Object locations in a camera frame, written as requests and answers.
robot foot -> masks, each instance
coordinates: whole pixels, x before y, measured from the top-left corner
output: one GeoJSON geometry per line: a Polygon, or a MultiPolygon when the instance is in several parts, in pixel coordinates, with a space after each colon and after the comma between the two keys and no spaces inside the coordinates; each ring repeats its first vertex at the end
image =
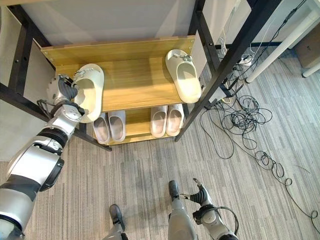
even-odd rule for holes
{"type": "Polygon", "coordinates": [[[112,204],[109,208],[110,217],[112,219],[113,224],[120,224],[122,230],[125,231],[125,224],[122,220],[122,214],[120,208],[116,204],[112,204]]]}
{"type": "Polygon", "coordinates": [[[179,188],[178,188],[178,184],[175,180],[171,180],[169,182],[169,193],[170,193],[172,201],[174,199],[179,199],[179,188]]]}

power strip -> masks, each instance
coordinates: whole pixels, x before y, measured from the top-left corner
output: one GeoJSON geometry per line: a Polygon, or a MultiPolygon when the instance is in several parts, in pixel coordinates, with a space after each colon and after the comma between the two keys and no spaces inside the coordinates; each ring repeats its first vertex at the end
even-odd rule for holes
{"type": "Polygon", "coordinates": [[[242,65],[242,66],[250,67],[251,63],[252,63],[252,60],[253,60],[253,58],[249,59],[249,57],[248,57],[248,58],[245,59],[244,57],[241,57],[241,61],[238,62],[238,64],[242,65]]]}

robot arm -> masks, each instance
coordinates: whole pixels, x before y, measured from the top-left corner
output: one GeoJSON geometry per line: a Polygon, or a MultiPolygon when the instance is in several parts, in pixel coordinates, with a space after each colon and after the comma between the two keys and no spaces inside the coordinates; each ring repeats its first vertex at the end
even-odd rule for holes
{"type": "Polygon", "coordinates": [[[0,185],[0,240],[23,238],[38,192],[51,188],[64,165],[63,148],[84,110],[70,102],[78,91],[59,75],[49,91],[54,108],[50,121],[10,161],[7,180],[0,185]]]}
{"type": "Polygon", "coordinates": [[[202,224],[214,240],[239,240],[236,236],[238,231],[238,219],[234,212],[227,207],[215,207],[207,189],[203,186],[203,184],[196,178],[193,180],[197,183],[199,192],[192,195],[181,195],[185,199],[189,199],[190,201],[201,205],[201,208],[192,214],[196,224],[202,224]],[[234,233],[223,223],[218,209],[228,209],[234,214],[236,221],[236,229],[234,233]]]}

slipper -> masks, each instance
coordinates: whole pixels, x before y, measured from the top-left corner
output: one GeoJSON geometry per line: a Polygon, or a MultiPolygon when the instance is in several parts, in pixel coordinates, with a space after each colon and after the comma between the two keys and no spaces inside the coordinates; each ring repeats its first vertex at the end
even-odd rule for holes
{"type": "Polygon", "coordinates": [[[168,106],[157,106],[151,108],[150,129],[151,134],[161,138],[166,133],[168,106]]]}
{"type": "Polygon", "coordinates": [[[165,65],[180,99],[187,104],[197,102],[201,96],[201,86],[192,57],[180,49],[173,49],[167,53],[165,65]]]}
{"type": "Polygon", "coordinates": [[[109,121],[107,114],[102,112],[100,116],[92,123],[96,140],[100,144],[108,144],[111,140],[109,121]]]}
{"type": "Polygon", "coordinates": [[[173,137],[177,136],[184,123],[184,117],[182,104],[170,105],[166,120],[166,134],[173,137]]]}
{"type": "Polygon", "coordinates": [[[73,79],[73,85],[79,88],[74,102],[85,111],[80,123],[91,123],[101,113],[104,71],[96,64],[86,64],[75,72],[73,79]]]}
{"type": "Polygon", "coordinates": [[[111,138],[115,142],[122,142],[126,138],[126,112],[108,112],[111,138]]]}

wooden shelf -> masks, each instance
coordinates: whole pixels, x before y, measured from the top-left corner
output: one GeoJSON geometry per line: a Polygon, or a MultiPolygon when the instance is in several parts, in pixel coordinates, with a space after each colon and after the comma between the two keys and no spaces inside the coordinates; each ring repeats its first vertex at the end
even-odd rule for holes
{"type": "Polygon", "coordinates": [[[126,144],[157,139],[150,130],[152,107],[182,103],[167,70],[165,57],[172,49],[191,54],[195,36],[153,38],[124,42],[94,42],[43,47],[41,52],[57,74],[74,73],[95,63],[104,72],[102,112],[125,110],[126,144]]]}
{"type": "Polygon", "coordinates": [[[112,145],[119,145],[119,144],[129,144],[129,143],[135,143],[135,142],[142,142],[142,141],[148,141],[148,140],[155,140],[155,139],[164,139],[164,138],[170,138],[171,136],[165,134],[163,137],[154,137],[151,134],[145,135],[145,136],[127,136],[124,141],[122,142],[110,142],[109,146],[112,145]]]}
{"type": "Polygon", "coordinates": [[[110,142],[109,145],[127,144],[146,140],[158,139],[151,134],[150,129],[150,108],[125,111],[125,132],[126,137],[122,142],[110,142]]]}
{"type": "MultiPolygon", "coordinates": [[[[165,58],[96,62],[104,72],[102,111],[129,110],[182,103],[165,58]]],[[[57,66],[73,76],[83,64],[57,66]]]]}

